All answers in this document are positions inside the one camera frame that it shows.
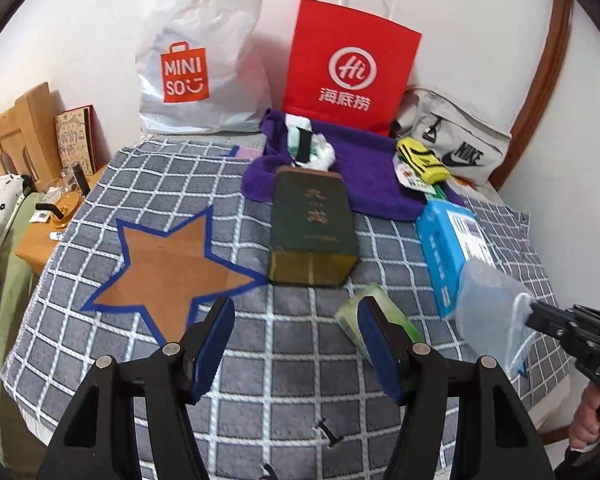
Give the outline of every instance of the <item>nike bag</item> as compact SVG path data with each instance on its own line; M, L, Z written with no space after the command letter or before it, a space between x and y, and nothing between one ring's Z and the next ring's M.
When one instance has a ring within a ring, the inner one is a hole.
M142 130L256 132L269 84L251 44L262 0L141 0Z
M421 35L347 2L300 1L283 110L387 136Z
M495 130L467 105L461 108L439 92L412 88L400 108L402 136L433 150L453 176L482 186L507 154L510 134Z

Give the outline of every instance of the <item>green blanket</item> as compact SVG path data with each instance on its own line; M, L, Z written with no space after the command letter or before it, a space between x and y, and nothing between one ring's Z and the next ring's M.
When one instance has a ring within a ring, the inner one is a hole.
M40 197L39 193L27 196L0 248L0 368L15 342L20 321L38 282L38 277L14 250ZM29 432L20 410L0 380L0 462L12 478L33 479L45 452L45 445Z

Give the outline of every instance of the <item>haidilao logo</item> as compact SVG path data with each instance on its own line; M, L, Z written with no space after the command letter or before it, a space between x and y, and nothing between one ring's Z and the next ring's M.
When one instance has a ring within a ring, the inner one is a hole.
M329 60L329 75L336 85L347 90L362 90L376 78L378 67L366 50L346 46Z

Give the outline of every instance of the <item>screw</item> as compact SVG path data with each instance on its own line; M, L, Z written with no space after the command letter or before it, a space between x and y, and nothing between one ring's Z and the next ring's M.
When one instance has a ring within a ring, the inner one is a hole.
M324 436L329 439L329 445L327 447L333 447L337 443L339 443L339 441L341 441L344 437L343 436L336 436L333 433L333 431L331 431L329 429L329 427L327 426L326 422L327 422L326 418L321 418L320 421L318 421L318 424L316 424L314 426L314 430L321 430L324 433Z
M98 368L106 368L107 366L109 366L111 363L113 362L113 359L111 359L110 355L101 355L100 357L98 357L98 359L96 360L96 366Z
M413 351L418 355L428 355L431 353L431 347L426 343L416 343L413 345Z
M162 347L162 353L165 355L176 355L180 351L178 343L167 343Z
M498 366L498 362L496 361L496 359L494 359L490 355L483 355L480 358L480 364L482 364L482 366L484 366L485 368L495 368L496 366Z

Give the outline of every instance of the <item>green package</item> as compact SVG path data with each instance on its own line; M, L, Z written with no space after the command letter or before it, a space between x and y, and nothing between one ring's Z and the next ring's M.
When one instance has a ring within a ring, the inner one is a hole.
M353 341L362 355L371 362L369 354L366 351L365 343L362 339L362 334L358 328L358 302L365 296L373 296L378 302L380 309L384 313L384 316L390 323L400 325L407 333L412 342L424 342L423 337L418 332L418 329L413 325L409 319L402 313L402 311L391 301L391 298L377 283L371 283L367 285L359 294L351 298L347 303L341 306L336 312L335 320L340 325L340 328L344 330L345 334Z

